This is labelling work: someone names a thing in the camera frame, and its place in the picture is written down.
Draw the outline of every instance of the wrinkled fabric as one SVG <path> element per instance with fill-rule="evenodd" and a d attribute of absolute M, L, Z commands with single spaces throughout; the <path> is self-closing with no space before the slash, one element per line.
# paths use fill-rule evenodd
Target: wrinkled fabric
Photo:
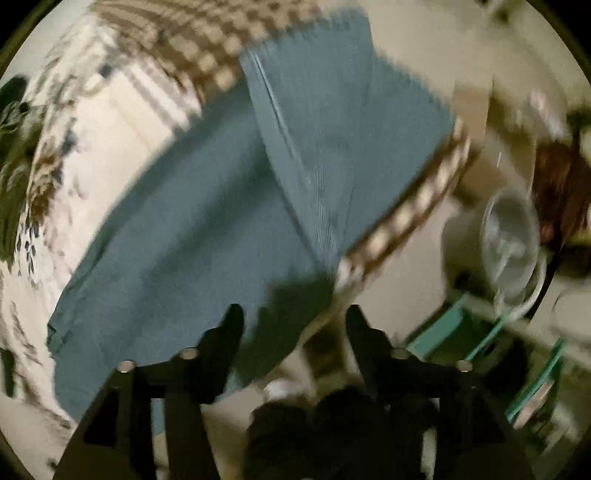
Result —
<path fill-rule="evenodd" d="M 56 395 L 79 420 L 123 359 L 165 361 L 230 303 L 246 333 L 228 388 L 270 371 L 331 301 L 340 256 L 453 128 L 344 12 L 249 50 L 109 215 L 49 326 Z"/>

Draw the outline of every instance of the patterned bedding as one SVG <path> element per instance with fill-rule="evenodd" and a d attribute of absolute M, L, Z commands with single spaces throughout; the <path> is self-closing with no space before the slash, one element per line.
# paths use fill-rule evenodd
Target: patterned bedding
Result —
<path fill-rule="evenodd" d="M 43 109 L 43 131 L 14 264 L 0 265 L 0 346 L 16 357 L 16 396 L 44 410 L 63 438 L 73 422 L 53 394 L 47 321 L 96 231 L 190 118 L 238 81 L 248 42 L 316 15 L 308 0 L 99 0 L 31 79 L 25 100 Z M 458 122 L 343 259 L 340 288 L 361 288 L 427 220 L 465 168 L 469 146 Z"/>

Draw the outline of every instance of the brown box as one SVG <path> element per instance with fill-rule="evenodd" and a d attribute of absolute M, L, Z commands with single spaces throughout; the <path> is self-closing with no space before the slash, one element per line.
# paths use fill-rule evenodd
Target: brown box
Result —
<path fill-rule="evenodd" d="M 465 122 L 477 157 L 462 177 L 459 193 L 488 200 L 499 189 L 511 186 L 529 194 L 536 141 L 519 125 L 521 105 L 497 88 L 456 85 L 453 107 Z"/>

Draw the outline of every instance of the blue cloth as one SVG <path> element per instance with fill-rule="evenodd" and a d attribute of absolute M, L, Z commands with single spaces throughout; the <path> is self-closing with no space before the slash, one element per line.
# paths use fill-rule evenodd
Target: blue cloth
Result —
<path fill-rule="evenodd" d="M 165 361 L 228 305 L 246 333 L 228 388 L 269 372 L 329 303 L 340 256 L 417 177 L 450 112 L 374 53 L 363 13 L 268 40 L 107 218 L 51 317 L 76 420 L 123 359 Z"/>

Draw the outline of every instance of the metal screw head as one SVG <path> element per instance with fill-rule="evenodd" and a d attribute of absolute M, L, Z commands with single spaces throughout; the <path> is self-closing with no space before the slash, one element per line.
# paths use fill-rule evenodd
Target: metal screw head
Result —
<path fill-rule="evenodd" d="M 198 354 L 199 351 L 195 347 L 183 348 L 179 353 L 179 357 L 183 360 L 193 360 L 197 358 Z"/>
<path fill-rule="evenodd" d="M 135 368 L 135 362 L 133 360 L 123 360 L 117 370 L 119 370 L 122 374 L 126 374 L 131 372 Z"/>
<path fill-rule="evenodd" d="M 410 358 L 410 352 L 405 348 L 396 347 L 392 350 L 392 358 L 396 360 L 407 360 Z"/>
<path fill-rule="evenodd" d="M 472 362 L 468 361 L 468 360 L 458 360 L 456 362 L 456 368 L 460 371 L 460 372 L 471 372 L 473 369 L 472 366 Z"/>

